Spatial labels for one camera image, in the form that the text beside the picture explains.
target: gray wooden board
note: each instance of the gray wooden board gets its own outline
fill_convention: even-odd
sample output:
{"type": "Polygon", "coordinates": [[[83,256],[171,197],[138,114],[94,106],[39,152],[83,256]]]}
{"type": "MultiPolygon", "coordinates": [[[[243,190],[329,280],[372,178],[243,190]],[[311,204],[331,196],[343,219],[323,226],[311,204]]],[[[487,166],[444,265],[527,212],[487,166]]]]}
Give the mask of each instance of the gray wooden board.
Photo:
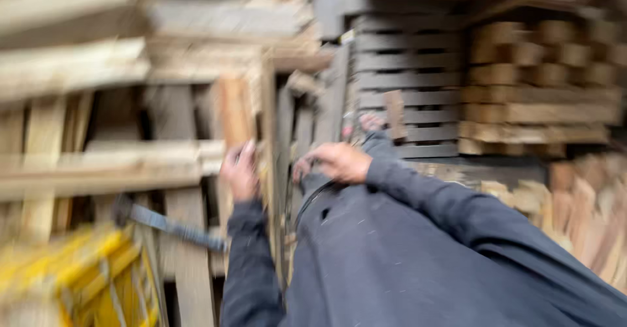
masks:
{"type": "Polygon", "coordinates": [[[453,87],[459,86],[459,74],[370,74],[361,72],[356,75],[359,89],[404,89],[418,87],[453,87]]]}
{"type": "Polygon", "coordinates": [[[157,32],[259,34],[292,37],[300,32],[297,8],[246,8],[212,2],[155,2],[148,15],[157,32]]]}
{"type": "MultiPolygon", "coordinates": [[[[314,111],[310,108],[301,108],[296,116],[296,158],[299,159],[307,152],[314,139],[314,111]]],[[[296,223],[298,210],[303,203],[303,194],[297,186],[292,189],[291,219],[292,225],[296,223]]]]}
{"type": "Polygon", "coordinates": [[[354,26],[359,33],[371,33],[387,30],[400,30],[404,33],[416,33],[426,29],[454,32],[459,29],[460,22],[461,20],[458,16],[364,15],[355,18],[354,26]]]}
{"type": "MultiPolygon", "coordinates": [[[[436,106],[459,103],[458,90],[441,91],[404,91],[405,106],[436,106]]],[[[359,106],[362,108],[382,108],[385,106],[383,93],[362,91],[359,93],[359,106]]]]}
{"type": "Polygon", "coordinates": [[[418,142],[422,140],[447,140],[457,139],[458,131],[457,126],[442,126],[442,127],[407,127],[408,142],[418,142]]]}
{"type": "Polygon", "coordinates": [[[331,67],[320,74],[325,90],[317,102],[316,131],[313,136],[316,144],[340,141],[348,84],[349,51],[349,45],[336,49],[331,67]]]}
{"type": "Polygon", "coordinates": [[[344,34],[341,0],[313,0],[313,13],[320,25],[323,40],[336,40],[344,34]]]}
{"type": "Polygon", "coordinates": [[[446,14],[457,3],[454,0],[342,0],[344,14],[380,13],[423,13],[446,14]]]}
{"type": "Polygon", "coordinates": [[[355,38],[357,51],[381,51],[393,49],[446,49],[459,50],[459,34],[358,34],[355,38]]]}
{"type": "MultiPolygon", "coordinates": [[[[381,119],[386,119],[385,111],[374,112],[381,119]]],[[[411,110],[405,108],[405,123],[451,123],[459,120],[459,110],[452,106],[448,110],[411,110]]]]}
{"type": "Polygon", "coordinates": [[[461,57],[458,53],[359,53],[355,55],[355,70],[357,72],[433,67],[441,67],[444,68],[446,71],[459,71],[461,69],[461,57]]]}
{"type": "Polygon", "coordinates": [[[456,157],[459,155],[456,144],[435,146],[398,146],[394,148],[401,158],[456,157]]]}

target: stacked lumber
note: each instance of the stacked lumber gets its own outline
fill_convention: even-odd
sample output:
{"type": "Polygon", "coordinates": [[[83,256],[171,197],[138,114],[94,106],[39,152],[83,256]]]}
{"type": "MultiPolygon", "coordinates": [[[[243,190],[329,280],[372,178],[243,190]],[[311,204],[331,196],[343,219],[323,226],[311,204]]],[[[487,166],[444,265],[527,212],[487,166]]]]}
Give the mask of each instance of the stacked lumber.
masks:
{"type": "Polygon", "coordinates": [[[365,14],[354,27],[360,111],[388,120],[403,158],[456,156],[459,17],[365,14]]]}
{"type": "Polygon", "coordinates": [[[626,164],[625,156],[617,154],[553,163],[548,228],[567,243],[573,256],[623,292],[627,292],[626,164]]]}
{"type": "Polygon", "coordinates": [[[606,125],[621,121],[615,83],[624,57],[615,30],[591,22],[584,32],[567,21],[478,29],[459,152],[561,156],[566,144],[607,143],[606,125]]]}
{"type": "Polygon", "coordinates": [[[509,191],[482,181],[481,192],[517,209],[601,279],[627,292],[627,157],[586,155],[552,163],[550,185],[519,180],[509,191]]]}

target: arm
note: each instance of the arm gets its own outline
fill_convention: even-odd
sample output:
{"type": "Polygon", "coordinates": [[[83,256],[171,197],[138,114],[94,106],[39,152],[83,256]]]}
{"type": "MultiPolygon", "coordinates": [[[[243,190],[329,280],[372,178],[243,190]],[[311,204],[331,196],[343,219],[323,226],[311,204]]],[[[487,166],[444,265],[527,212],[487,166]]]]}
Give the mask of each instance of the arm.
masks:
{"type": "Polygon", "coordinates": [[[496,197],[376,159],[365,183],[420,211],[455,240],[525,279],[572,319],[594,326],[627,319],[625,295],[496,197]]]}
{"type": "Polygon", "coordinates": [[[285,310],[265,232],[254,143],[230,149],[220,177],[229,183],[235,203],[228,222],[231,252],[220,324],[276,327],[285,310]]]}
{"type": "Polygon", "coordinates": [[[236,203],[228,233],[231,251],[221,325],[278,326],[285,310],[265,233],[261,202],[236,203]]]}

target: navy sweatshirt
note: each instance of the navy sweatshirt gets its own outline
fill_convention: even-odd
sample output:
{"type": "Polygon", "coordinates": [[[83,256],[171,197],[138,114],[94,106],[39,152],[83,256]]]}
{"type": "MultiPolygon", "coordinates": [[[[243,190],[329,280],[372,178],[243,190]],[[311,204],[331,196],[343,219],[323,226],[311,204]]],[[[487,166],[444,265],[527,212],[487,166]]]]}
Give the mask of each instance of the navy sweatshirt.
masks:
{"type": "Polygon", "coordinates": [[[625,295],[493,196],[375,159],[312,197],[286,307],[262,205],[236,204],[223,327],[627,326],[625,295]]]}

